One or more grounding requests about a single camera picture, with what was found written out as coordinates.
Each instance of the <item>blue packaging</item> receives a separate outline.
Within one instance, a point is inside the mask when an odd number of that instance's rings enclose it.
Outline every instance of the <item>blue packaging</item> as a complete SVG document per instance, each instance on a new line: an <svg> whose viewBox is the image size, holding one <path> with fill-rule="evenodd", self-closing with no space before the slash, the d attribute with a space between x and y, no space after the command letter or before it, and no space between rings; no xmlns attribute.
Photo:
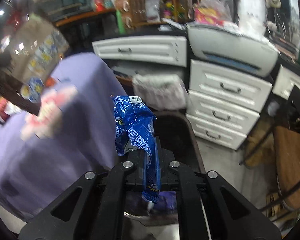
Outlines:
<svg viewBox="0 0 300 240"><path fill-rule="evenodd" d="M112 99L116 120L115 144L118 155L124 154L124 148L129 139L131 145L145 150L143 196L147 200L157 203L160 190L160 167L153 137L153 121L156 117L140 97L117 96Z"/></svg>

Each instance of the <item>flower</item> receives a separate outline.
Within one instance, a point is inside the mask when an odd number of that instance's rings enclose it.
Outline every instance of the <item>flower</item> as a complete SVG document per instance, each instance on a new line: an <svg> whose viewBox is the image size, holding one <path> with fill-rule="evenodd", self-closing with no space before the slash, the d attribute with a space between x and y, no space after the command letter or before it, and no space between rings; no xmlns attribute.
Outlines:
<svg viewBox="0 0 300 240"><path fill-rule="evenodd" d="M38 138L53 138L53 135L61 130L61 107L68 103L78 93L75 86L69 86L56 91L50 90L41 98L39 115L27 114L26 124L21 129L21 139L28 140L33 134Z"/></svg>

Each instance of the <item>drawer panel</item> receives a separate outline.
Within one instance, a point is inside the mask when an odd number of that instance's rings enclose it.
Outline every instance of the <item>drawer panel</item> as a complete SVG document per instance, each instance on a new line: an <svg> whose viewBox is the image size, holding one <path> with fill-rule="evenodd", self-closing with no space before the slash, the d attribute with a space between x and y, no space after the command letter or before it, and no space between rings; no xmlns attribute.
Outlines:
<svg viewBox="0 0 300 240"><path fill-rule="evenodd" d="M190 89L261 112L272 84L215 64L191 60Z"/></svg>
<svg viewBox="0 0 300 240"><path fill-rule="evenodd" d="M295 85L300 89L300 76L281 65L272 92L288 99Z"/></svg>
<svg viewBox="0 0 300 240"><path fill-rule="evenodd" d="M196 136L234 150L238 149L247 137L242 133L238 133L189 114L186 114L186 117L190 121Z"/></svg>
<svg viewBox="0 0 300 240"><path fill-rule="evenodd" d="M259 113L209 95L189 90L187 113L209 122L248 134L259 118Z"/></svg>
<svg viewBox="0 0 300 240"><path fill-rule="evenodd" d="M94 41L96 55L105 59L137 60L186 67L187 39L179 36L133 36Z"/></svg>

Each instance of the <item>silver screw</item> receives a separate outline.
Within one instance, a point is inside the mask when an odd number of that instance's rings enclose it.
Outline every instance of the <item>silver screw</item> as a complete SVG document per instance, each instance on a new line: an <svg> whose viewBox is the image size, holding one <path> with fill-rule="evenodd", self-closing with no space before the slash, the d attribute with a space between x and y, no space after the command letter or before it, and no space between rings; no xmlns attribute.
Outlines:
<svg viewBox="0 0 300 240"><path fill-rule="evenodd" d="M208 177L211 179L215 179L216 177L218 177L218 173L216 173L215 171L209 171Z"/></svg>
<svg viewBox="0 0 300 240"><path fill-rule="evenodd" d="M88 171L85 175L84 175L84 177L86 178L86 179L93 179L94 178L94 172L92 172L92 171Z"/></svg>
<svg viewBox="0 0 300 240"><path fill-rule="evenodd" d="M177 168L177 167L180 166L180 163L177 162L177 161L172 161L172 162L170 162L170 166L171 166L172 168Z"/></svg>
<svg viewBox="0 0 300 240"><path fill-rule="evenodd" d="M130 161L126 161L126 162L123 163L123 166L124 166L125 168L131 168L131 167L133 166L133 163L130 162Z"/></svg>

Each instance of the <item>gray floor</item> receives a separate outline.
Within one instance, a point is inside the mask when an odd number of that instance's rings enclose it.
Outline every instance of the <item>gray floor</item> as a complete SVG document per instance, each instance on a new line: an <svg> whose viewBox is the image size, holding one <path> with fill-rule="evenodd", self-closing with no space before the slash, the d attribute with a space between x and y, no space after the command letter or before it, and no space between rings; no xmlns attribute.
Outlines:
<svg viewBox="0 0 300 240"><path fill-rule="evenodd" d="M261 165L249 170L238 164L242 159L243 150L233 151L200 138L197 138L197 142L206 171L217 171L257 208L266 204L266 195L276 189L273 165ZM19 233L25 225L2 207L0 207L0 217L15 233ZM130 236L133 240L177 240L179 229L177 224L147 228L137 221L131 221Z"/></svg>

